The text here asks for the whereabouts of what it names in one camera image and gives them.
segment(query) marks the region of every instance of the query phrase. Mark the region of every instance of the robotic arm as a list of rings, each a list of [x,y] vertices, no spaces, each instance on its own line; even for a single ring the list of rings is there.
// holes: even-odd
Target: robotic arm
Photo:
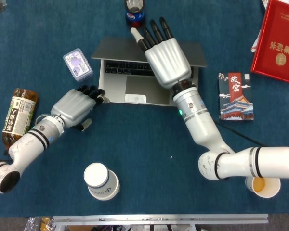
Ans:
[[[95,86],[82,86],[66,93],[45,117],[9,148],[11,165],[0,161],[0,193],[7,193],[19,181],[27,166],[45,151],[66,128],[84,130],[91,120],[80,122],[101,103],[108,103],[105,91]]]
[[[289,178],[289,147],[248,148],[235,153],[222,139],[197,88],[190,81],[191,68],[164,18],[150,24],[157,38],[145,27],[145,38],[131,29],[161,86],[172,89],[173,101],[195,143],[206,147],[198,161],[200,173],[209,180],[232,176]]]

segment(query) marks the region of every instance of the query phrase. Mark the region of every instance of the silver laptop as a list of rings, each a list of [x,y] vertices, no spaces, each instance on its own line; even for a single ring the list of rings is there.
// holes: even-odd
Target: silver laptop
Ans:
[[[199,43],[179,42],[192,67],[192,81],[198,85],[198,68],[207,62]],[[142,50],[133,39],[103,38],[91,56],[101,60],[99,88],[113,103],[141,103],[173,106],[171,90],[156,80]]]

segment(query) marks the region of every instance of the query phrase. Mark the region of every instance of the laptop touchpad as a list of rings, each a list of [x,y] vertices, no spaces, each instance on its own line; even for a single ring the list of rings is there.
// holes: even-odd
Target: laptop touchpad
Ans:
[[[169,90],[162,88],[155,77],[127,76],[125,102],[169,104]]]

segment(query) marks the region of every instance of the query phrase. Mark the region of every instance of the plastic bottle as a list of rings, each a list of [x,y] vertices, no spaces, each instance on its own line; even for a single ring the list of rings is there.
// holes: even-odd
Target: plastic bottle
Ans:
[[[144,0],[125,0],[125,17],[131,27],[140,27],[145,22]]]
[[[29,131],[38,98],[38,94],[33,91],[20,88],[14,90],[2,130],[2,142],[6,154],[10,146]]]

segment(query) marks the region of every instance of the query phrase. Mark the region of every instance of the gold emblem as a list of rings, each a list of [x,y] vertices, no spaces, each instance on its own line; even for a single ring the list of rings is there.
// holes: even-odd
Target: gold emblem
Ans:
[[[285,65],[286,61],[287,61],[287,58],[283,53],[277,54],[277,56],[275,58],[275,62],[277,65],[283,66],[283,65]]]

